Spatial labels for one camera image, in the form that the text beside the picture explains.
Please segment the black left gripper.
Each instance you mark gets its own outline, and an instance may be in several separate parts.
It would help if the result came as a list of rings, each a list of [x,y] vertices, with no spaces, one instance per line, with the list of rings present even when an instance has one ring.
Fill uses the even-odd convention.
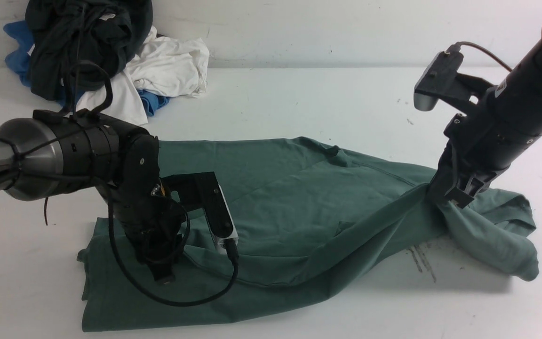
[[[129,196],[112,190],[114,218],[125,232],[140,264],[148,266],[157,284],[175,280],[174,264],[187,240],[181,234],[189,220],[185,208],[165,188],[154,188],[145,196]]]

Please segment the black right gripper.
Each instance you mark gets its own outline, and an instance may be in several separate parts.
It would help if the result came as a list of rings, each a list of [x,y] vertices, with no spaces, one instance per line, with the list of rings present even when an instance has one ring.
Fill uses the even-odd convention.
[[[462,209],[503,174],[535,141],[490,114],[461,113],[445,131],[447,145],[427,196],[437,204],[451,202]]]

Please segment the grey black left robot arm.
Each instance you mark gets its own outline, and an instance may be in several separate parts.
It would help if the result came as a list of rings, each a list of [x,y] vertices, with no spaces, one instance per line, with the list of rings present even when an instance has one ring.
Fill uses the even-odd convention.
[[[35,110],[0,126],[0,191],[35,201],[95,187],[153,279],[174,279],[186,212],[160,178],[159,140],[105,114]]]

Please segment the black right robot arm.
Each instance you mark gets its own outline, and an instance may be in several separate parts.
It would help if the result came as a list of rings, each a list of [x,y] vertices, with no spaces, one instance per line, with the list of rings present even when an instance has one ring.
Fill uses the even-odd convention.
[[[443,101],[458,111],[427,195],[464,208],[542,137],[542,38],[500,84],[458,72],[462,43],[439,52],[414,87],[424,112]]]

